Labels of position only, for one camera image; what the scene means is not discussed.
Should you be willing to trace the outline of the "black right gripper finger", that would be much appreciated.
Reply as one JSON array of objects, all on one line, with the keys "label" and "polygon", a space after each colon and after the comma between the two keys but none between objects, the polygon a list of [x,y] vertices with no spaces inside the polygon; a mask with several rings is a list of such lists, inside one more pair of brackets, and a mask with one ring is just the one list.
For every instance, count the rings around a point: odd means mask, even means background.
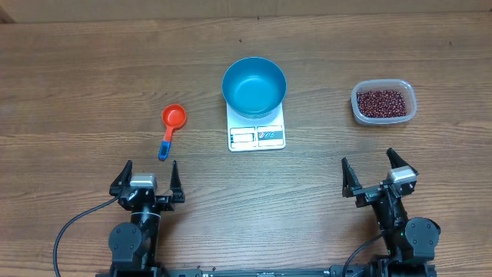
[{"label": "black right gripper finger", "polygon": [[412,171],[414,172],[414,174],[417,174],[418,171],[412,167],[411,165],[409,165],[407,162],[405,162],[397,153],[396,151],[393,149],[393,148],[389,148],[387,151],[386,151],[386,155],[390,161],[390,164],[391,164],[391,168],[393,169],[396,169],[396,168],[401,168],[401,167],[404,167],[404,166],[408,166],[412,169]]},{"label": "black right gripper finger", "polygon": [[354,196],[354,191],[362,189],[363,186],[358,181],[354,170],[351,168],[346,158],[342,158],[341,164],[343,171],[342,195],[345,198],[350,198]]}]

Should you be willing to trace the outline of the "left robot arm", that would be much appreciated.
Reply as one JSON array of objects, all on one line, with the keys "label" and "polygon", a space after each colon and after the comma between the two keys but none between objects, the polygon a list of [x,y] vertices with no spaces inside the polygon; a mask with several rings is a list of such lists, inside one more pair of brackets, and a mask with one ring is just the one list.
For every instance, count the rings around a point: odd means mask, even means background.
[{"label": "left robot arm", "polygon": [[133,173],[132,161],[127,161],[111,183],[109,194],[131,213],[129,222],[116,225],[109,237],[112,252],[108,276],[168,276],[164,266],[156,261],[162,212],[172,212],[175,205],[185,202],[178,163],[173,162],[170,195],[157,195],[154,173]]}]

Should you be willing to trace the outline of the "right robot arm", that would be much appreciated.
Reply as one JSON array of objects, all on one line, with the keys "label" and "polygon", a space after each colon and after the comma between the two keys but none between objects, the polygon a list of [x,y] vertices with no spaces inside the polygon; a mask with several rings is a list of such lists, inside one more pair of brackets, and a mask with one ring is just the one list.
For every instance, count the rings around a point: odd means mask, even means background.
[{"label": "right robot arm", "polygon": [[[342,195],[355,198],[358,208],[370,206],[375,214],[379,235],[357,248],[341,266],[339,276],[435,276],[437,271],[429,262],[435,258],[441,229],[433,220],[423,217],[410,219],[402,198],[414,192],[418,171],[405,162],[392,148],[386,151],[391,164],[387,177],[378,184],[364,187],[348,160],[341,160],[343,172]],[[351,262],[358,253],[378,239],[383,239],[386,255],[374,256],[366,265]]]}]

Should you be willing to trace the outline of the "red scoop with blue handle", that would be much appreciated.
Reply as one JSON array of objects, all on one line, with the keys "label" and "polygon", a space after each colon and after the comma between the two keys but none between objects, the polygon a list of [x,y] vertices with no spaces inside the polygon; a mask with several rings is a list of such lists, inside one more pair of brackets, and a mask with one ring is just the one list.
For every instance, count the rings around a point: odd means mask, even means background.
[{"label": "red scoop with blue handle", "polygon": [[158,158],[162,161],[168,158],[172,135],[175,130],[182,128],[187,121],[185,109],[179,104],[167,106],[161,113],[165,125],[165,135],[162,139]]}]

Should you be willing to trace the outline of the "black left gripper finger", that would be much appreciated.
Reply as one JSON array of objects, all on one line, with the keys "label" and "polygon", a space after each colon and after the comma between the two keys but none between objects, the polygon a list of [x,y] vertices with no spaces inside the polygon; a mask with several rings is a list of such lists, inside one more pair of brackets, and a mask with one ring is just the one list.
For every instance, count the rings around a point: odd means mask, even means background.
[{"label": "black left gripper finger", "polygon": [[120,195],[126,186],[130,184],[132,177],[132,160],[128,160],[125,167],[116,177],[116,179],[111,183],[109,188],[109,195],[118,196]]},{"label": "black left gripper finger", "polygon": [[181,186],[181,180],[178,173],[178,163],[173,161],[170,190],[172,191],[173,203],[185,203],[185,194]]}]

